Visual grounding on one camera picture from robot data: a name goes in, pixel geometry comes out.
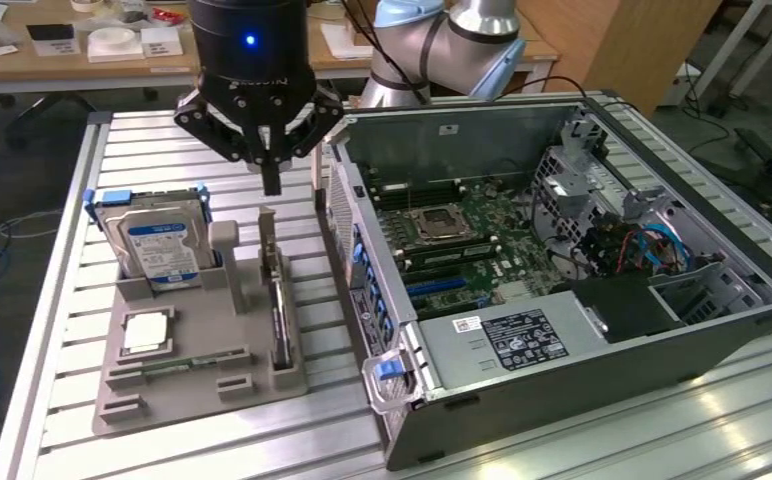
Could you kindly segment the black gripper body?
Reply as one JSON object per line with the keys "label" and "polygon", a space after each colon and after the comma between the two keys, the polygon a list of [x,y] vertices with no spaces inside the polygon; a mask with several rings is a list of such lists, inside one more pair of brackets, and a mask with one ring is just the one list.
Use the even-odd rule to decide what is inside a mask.
{"label": "black gripper body", "polygon": [[304,1],[191,1],[200,101],[240,127],[295,119],[314,94]]}

